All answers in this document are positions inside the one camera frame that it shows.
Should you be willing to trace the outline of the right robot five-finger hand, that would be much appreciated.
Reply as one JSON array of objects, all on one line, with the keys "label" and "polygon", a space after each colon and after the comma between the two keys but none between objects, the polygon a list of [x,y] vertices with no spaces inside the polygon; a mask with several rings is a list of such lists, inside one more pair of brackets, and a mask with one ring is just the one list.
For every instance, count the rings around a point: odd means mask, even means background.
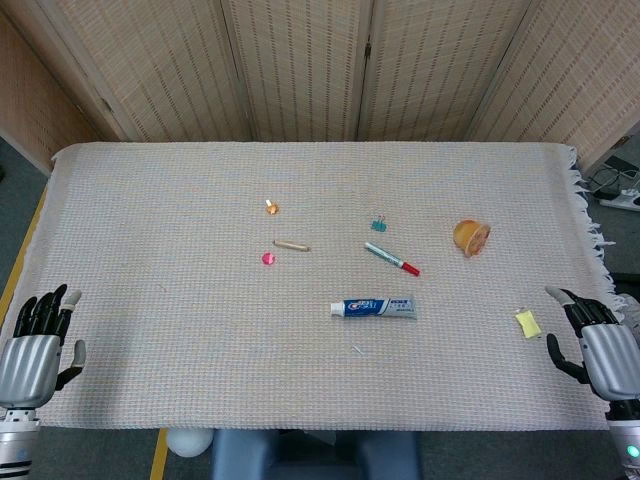
[{"label": "right robot five-finger hand", "polygon": [[568,361],[557,337],[546,336],[554,366],[581,384],[588,384],[601,399],[631,401],[639,398],[639,347],[630,328],[618,322],[612,311],[595,299],[569,290],[547,286],[577,337],[582,363]]}]

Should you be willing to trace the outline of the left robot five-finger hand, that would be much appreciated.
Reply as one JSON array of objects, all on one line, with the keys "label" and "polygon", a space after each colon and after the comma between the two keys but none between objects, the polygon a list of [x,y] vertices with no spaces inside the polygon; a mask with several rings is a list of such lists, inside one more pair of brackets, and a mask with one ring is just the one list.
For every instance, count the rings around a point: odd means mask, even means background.
[{"label": "left robot five-finger hand", "polygon": [[62,284],[24,303],[1,355],[2,408],[36,410],[82,373],[86,363],[82,340],[74,344],[71,365],[59,369],[71,317],[81,296],[81,291],[69,293]]}]

